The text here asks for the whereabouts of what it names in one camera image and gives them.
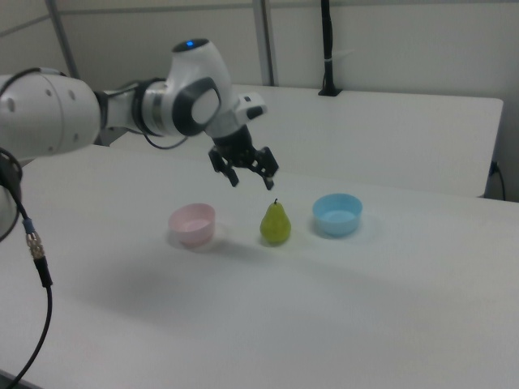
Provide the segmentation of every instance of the pear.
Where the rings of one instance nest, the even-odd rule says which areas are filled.
[[[269,243],[282,243],[289,237],[291,228],[285,209],[276,199],[274,203],[270,204],[261,221],[259,227],[261,235]]]

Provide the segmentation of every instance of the pink bowl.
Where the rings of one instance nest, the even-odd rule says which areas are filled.
[[[169,217],[169,228],[186,246],[200,246],[214,234],[215,212],[207,204],[189,204],[179,208]]]

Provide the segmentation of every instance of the white wall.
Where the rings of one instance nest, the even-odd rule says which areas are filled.
[[[235,83],[262,84],[252,1],[58,1],[81,79],[94,89],[166,77],[171,49],[213,41]]]
[[[68,72],[42,0],[0,0],[0,74],[45,66]]]
[[[321,85],[319,3],[272,1],[280,86]],[[519,4],[333,6],[331,12],[334,51],[354,50],[334,63],[338,86],[504,101],[495,158],[508,198],[519,201]],[[492,178],[489,194],[500,198],[497,184]]]

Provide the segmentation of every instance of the black cable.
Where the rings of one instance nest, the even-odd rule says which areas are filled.
[[[6,81],[5,84],[3,84],[2,89],[0,89],[0,97],[2,97],[3,93],[10,87],[12,83],[14,83],[17,79],[21,79],[25,75],[28,75],[29,73],[40,73],[41,69],[39,67],[32,67],[30,69],[26,69],[25,71],[21,71],[20,73],[16,73],[15,75],[11,76],[10,79]]]
[[[18,173],[18,179],[20,181],[22,181],[22,176],[24,175],[24,173],[22,170],[22,166],[19,164],[18,160],[10,152],[8,152],[5,148],[0,147],[0,158],[2,158],[1,157],[2,154],[4,156],[6,156],[7,159],[12,164],[15,165],[17,173]],[[7,182],[6,176],[3,174],[1,167],[0,167],[0,182]],[[19,219],[19,209],[16,208],[16,216],[15,216],[15,219],[13,220],[13,224],[11,224],[11,226],[7,229],[7,231],[2,236],[0,236],[0,242],[3,241],[11,233],[11,231],[15,228],[16,223],[18,222],[18,219]]]
[[[16,168],[18,169],[18,171],[19,171],[19,172],[22,171],[22,167],[20,166],[19,162],[16,160],[16,158],[15,158],[11,153],[9,153],[7,150],[5,150],[5,149],[3,149],[3,148],[0,148],[0,154],[4,154],[4,155],[6,155],[7,157],[9,157],[9,159],[11,160],[11,162],[13,162],[13,163],[16,165]],[[4,175],[2,169],[0,169],[0,181],[2,181],[2,182],[7,182],[7,178],[6,178],[6,176]],[[24,206],[22,205],[21,200],[19,199],[18,195],[16,194],[15,189],[12,188],[10,185],[7,185],[7,186],[6,186],[6,189],[9,191],[9,193],[11,194],[11,197],[12,197],[13,200],[15,201],[15,203],[16,203],[16,207],[18,208],[19,213],[22,214],[22,217],[23,217],[24,219],[28,219],[27,212],[25,211],[25,208],[24,208]]]
[[[158,144],[155,144],[154,142],[152,142],[152,140],[144,132],[143,132],[143,135],[144,135],[144,138],[146,138],[146,140],[148,141],[149,144],[151,144],[154,148],[158,148],[159,150],[171,150],[173,148],[176,148],[176,147],[180,146],[182,143],[187,141],[187,137],[185,136],[184,139],[182,139],[180,142],[177,142],[176,144],[174,144],[172,146],[165,146],[164,147],[164,146],[159,146]]]
[[[47,290],[47,317],[45,318],[45,325],[43,326],[43,331],[41,332],[40,340],[38,341],[38,344],[36,345],[34,352],[32,353],[28,362],[25,364],[24,368],[18,373],[15,379],[13,379],[12,382],[9,385],[7,385],[5,389],[13,389],[19,383],[19,381],[22,379],[25,373],[27,373],[27,370],[29,370],[32,363],[38,356],[43,342],[45,342],[45,337],[47,336],[47,332],[49,331],[50,318],[52,316],[52,290],[50,289],[50,286],[47,286],[45,289]]]
[[[506,201],[506,192],[504,191],[504,179],[503,179],[503,174],[501,173],[501,169],[499,167],[499,165],[497,165],[495,167],[495,172],[498,173],[500,175],[500,180],[501,180],[501,191],[503,193],[503,201]]]

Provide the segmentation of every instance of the cable connector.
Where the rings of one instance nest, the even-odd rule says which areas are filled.
[[[29,247],[33,259],[41,259],[45,257],[45,251],[41,244],[40,235],[38,235],[36,231],[25,235],[25,241],[27,242],[27,246]]]
[[[27,218],[23,223],[26,233],[25,241],[27,242],[27,246],[31,252],[32,259],[34,259],[34,265],[40,275],[41,286],[48,288],[52,285],[52,279],[50,278],[49,265],[47,264],[47,258],[45,257],[45,251],[41,244],[40,235],[38,235],[34,229],[31,219]]]

